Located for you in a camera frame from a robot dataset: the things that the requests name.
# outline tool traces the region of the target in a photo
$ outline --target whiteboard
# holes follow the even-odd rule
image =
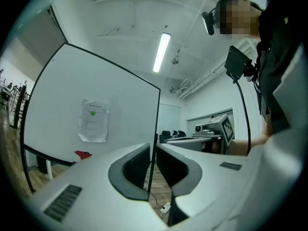
[[[152,156],[159,97],[160,89],[141,77],[64,44],[45,65],[32,90],[24,145],[66,162],[81,160],[76,151],[95,156],[138,143],[150,143]],[[83,142],[78,136],[83,99],[108,104],[106,142]]]

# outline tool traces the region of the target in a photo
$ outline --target fluorescent light fixture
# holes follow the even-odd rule
[[[168,33],[163,33],[161,38],[160,38],[160,42],[159,42],[159,46],[158,46],[158,51],[157,51],[157,55],[156,55],[156,59],[155,59],[155,63],[154,63],[154,68],[153,71],[157,72],[160,69],[160,65],[162,64],[164,55],[166,53],[166,49],[168,46],[168,43],[170,41],[171,35]]]

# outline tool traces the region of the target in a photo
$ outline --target power cord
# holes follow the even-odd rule
[[[161,205],[158,203],[157,198],[153,195],[153,193],[152,193],[151,191],[150,191],[150,194],[152,194],[152,196],[155,198],[156,204],[157,204],[158,206],[162,207],[163,209],[165,209],[165,207],[161,206]]]
[[[243,92],[241,89],[240,84],[237,81],[234,81],[234,78],[232,77],[232,75],[230,74],[229,71],[227,71],[227,76],[229,76],[231,79],[233,79],[233,83],[237,85],[237,87],[239,88],[240,91],[240,95],[242,98],[242,103],[243,103],[243,107],[244,107],[244,113],[245,113],[245,118],[246,118],[246,123],[247,123],[247,130],[248,130],[248,148],[247,148],[247,155],[250,152],[250,147],[251,147],[251,135],[250,135],[250,126],[249,126],[249,119],[248,119],[248,114],[247,114],[247,110],[246,110],[246,104],[245,104],[245,100],[244,100],[244,96],[243,96]]]

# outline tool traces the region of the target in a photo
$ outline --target power strip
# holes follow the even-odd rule
[[[171,208],[170,202],[167,202],[167,203],[164,205],[164,207],[165,207],[165,209],[161,208],[161,209],[160,209],[160,212],[162,212],[162,213],[165,214],[165,213],[167,213],[168,210]]]

